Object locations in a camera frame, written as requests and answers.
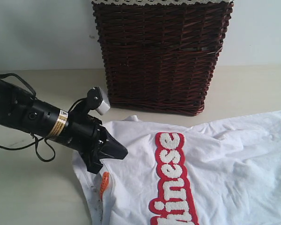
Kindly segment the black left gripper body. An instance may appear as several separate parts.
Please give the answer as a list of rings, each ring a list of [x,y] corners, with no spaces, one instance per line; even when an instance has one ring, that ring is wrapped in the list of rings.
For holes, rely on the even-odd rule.
[[[100,164],[99,152],[107,140],[107,131],[102,121],[72,110],[65,129],[60,134],[60,143],[78,151],[86,164]]]

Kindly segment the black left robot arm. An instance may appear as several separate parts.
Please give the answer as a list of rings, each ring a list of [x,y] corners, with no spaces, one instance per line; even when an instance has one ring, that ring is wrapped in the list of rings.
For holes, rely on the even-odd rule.
[[[103,115],[109,109],[108,97],[100,87],[91,88],[85,98],[64,111],[37,99],[35,90],[17,74],[0,74],[0,125],[30,134],[36,148],[40,136],[45,142],[76,150],[90,173],[99,173],[101,159],[123,160],[128,154],[102,121],[89,115],[91,110]]]

